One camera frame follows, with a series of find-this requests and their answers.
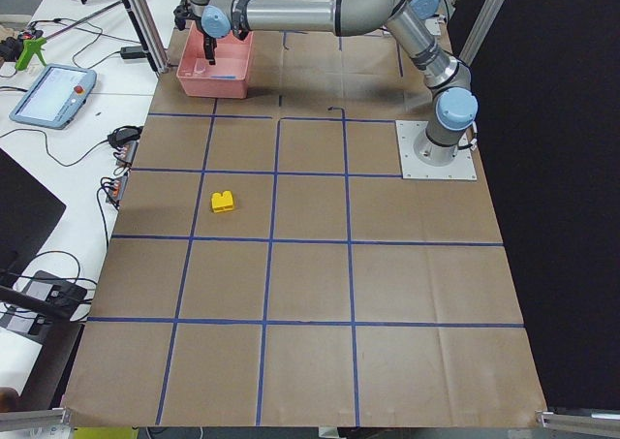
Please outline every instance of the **power adapter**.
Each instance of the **power adapter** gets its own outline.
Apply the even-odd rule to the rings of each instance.
[[[122,47],[120,49],[120,57],[123,59],[145,58],[146,53],[142,47]]]
[[[129,141],[138,141],[142,134],[142,126],[122,126],[108,135],[107,141],[112,148],[120,148]]]

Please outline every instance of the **metal pole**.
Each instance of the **metal pole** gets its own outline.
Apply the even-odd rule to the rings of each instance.
[[[480,14],[476,18],[469,37],[467,37],[458,56],[468,66],[471,66],[474,58],[476,58],[476,54],[478,54],[478,50],[481,48],[482,42],[503,4],[504,0],[484,0]]]
[[[129,19],[134,24],[142,49],[146,53],[151,69],[156,73],[166,73],[170,69],[166,49],[157,32],[155,21],[146,0],[121,0]]]

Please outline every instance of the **robotic arm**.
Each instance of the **robotic arm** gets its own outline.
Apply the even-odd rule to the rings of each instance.
[[[429,165],[444,166],[474,122],[478,102],[470,92],[469,69],[441,49],[422,22],[433,4],[436,10],[438,0],[189,0],[206,40],[230,32],[242,40],[251,30],[324,31],[345,37],[386,27],[423,72],[433,95],[434,114],[416,140],[415,152]]]

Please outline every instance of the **blue tape line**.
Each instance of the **blue tape line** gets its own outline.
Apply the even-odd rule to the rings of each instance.
[[[345,111],[342,110],[342,137],[343,137],[343,145],[344,145],[344,156],[345,156],[345,199],[346,199],[346,207],[347,207],[347,255],[349,261],[349,295],[351,298],[351,338],[353,341],[353,390],[354,390],[354,400],[355,400],[355,411],[356,411],[356,426],[359,427],[361,424],[360,412],[359,412],[359,380],[357,376],[357,333],[356,333],[356,293],[354,286],[354,271],[353,271],[353,237],[352,237],[352,226],[351,226],[351,194],[349,187],[349,155],[348,155],[348,144],[347,144],[347,120]]]
[[[185,169],[185,168],[140,168],[140,167],[135,167],[133,168],[133,171],[141,171],[141,172],[185,172],[185,173],[201,173],[201,172],[207,172],[210,174],[246,174],[246,175],[273,175],[274,172],[273,171],[237,171],[237,170],[199,170],[199,169]],[[279,175],[302,175],[302,176],[317,176],[317,177],[325,177],[325,176],[331,176],[331,177],[344,177],[345,175],[341,172],[304,172],[304,171],[300,171],[300,172],[295,172],[295,171],[288,171],[288,172],[279,172]],[[393,177],[402,177],[402,175],[400,174],[393,174],[393,173],[385,173],[385,174],[381,174],[381,173],[364,173],[364,172],[358,172],[358,173],[352,173],[349,174],[350,177],[370,177],[370,178],[393,178]]]
[[[228,119],[273,119],[267,115],[251,115],[251,114],[199,114],[194,112],[150,112],[149,116],[169,116],[169,117],[202,117],[204,119],[217,119],[218,117]]]
[[[404,245],[429,247],[503,247],[502,242],[424,242],[415,240],[353,240],[353,245]]]
[[[171,375],[172,352],[174,351],[174,341],[176,340],[176,328],[177,324],[174,322],[170,333],[170,345],[168,347],[168,357],[166,358],[166,369],[164,370],[162,390],[159,394],[159,406],[157,407],[157,418],[155,420],[155,424],[157,425],[161,423],[162,415],[164,414],[164,402],[166,400],[166,390],[168,389],[168,378]]]
[[[273,255],[273,236],[275,232],[275,211],[278,196],[278,164],[280,156],[280,134],[282,132],[282,120],[278,120],[275,134],[275,157],[273,161],[273,190],[271,192],[271,215],[269,224],[269,244],[267,246],[267,263],[264,278],[264,299],[263,299],[263,330],[261,333],[261,362],[259,365],[259,385],[257,391],[256,405],[256,426],[261,425],[263,415],[263,383],[264,383],[264,357],[266,350],[266,320],[269,307],[269,286],[271,283],[271,257]]]
[[[218,100],[215,100],[215,103],[213,104],[213,113],[215,114],[215,112],[217,111],[217,103]],[[213,136],[213,126],[215,125],[215,118],[211,118],[210,121],[210,125],[209,125],[209,135],[206,139],[206,147],[204,148],[204,156],[202,158],[202,170],[206,170],[206,162],[208,159],[208,154],[209,154],[209,147],[211,146],[211,138]],[[188,272],[188,268],[189,268],[189,263],[190,263],[190,257],[192,255],[192,245],[194,243],[193,241],[193,237],[194,234],[196,232],[196,224],[198,223],[198,213],[201,207],[201,200],[202,200],[202,186],[204,185],[204,176],[205,173],[202,172],[201,173],[201,180],[198,186],[198,194],[196,195],[196,204],[194,205],[194,216],[192,218],[192,227],[190,229],[190,236],[189,236],[189,240],[187,243],[187,252],[185,253],[185,263],[183,264],[183,273],[181,274],[181,284],[179,286],[179,290],[178,290],[178,296],[176,298],[176,309],[174,310],[174,318],[178,319],[179,314],[181,312],[181,302],[183,300],[183,292],[185,290],[185,281],[187,279],[187,272]],[[164,413],[164,403],[166,402],[166,392],[168,389],[168,377],[170,374],[170,370],[171,370],[171,363],[172,363],[172,353],[174,351],[174,342],[176,339],[176,326],[177,326],[177,322],[175,322],[172,325],[172,336],[170,338],[170,346],[169,346],[169,350],[168,350],[168,358],[166,360],[166,370],[164,371],[164,381],[162,383],[162,391],[160,394],[160,399],[159,399],[159,406],[157,409],[157,419],[155,421],[156,424],[160,424],[161,420],[162,420],[162,415]]]
[[[330,238],[264,238],[264,237],[212,237],[201,235],[112,235],[118,239],[136,240],[212,240],[223,242],[274,242],[274,243],[326,243],[326,244],[347,244],[348,240]],[[502,242],[424,242],[417,240],[351,240],[352,245],[397,245],[410,247],[503,247]]]
[[[89,316],[93,323],[153,323],[182,325],[248,325],[248,326],[324,326],[354,328],[444,328],[444,329],[525,329],[523,323],[432,323],[406,321],[296,321],[296,320],[231,320],[220,318],[158,318],[125,316]]]

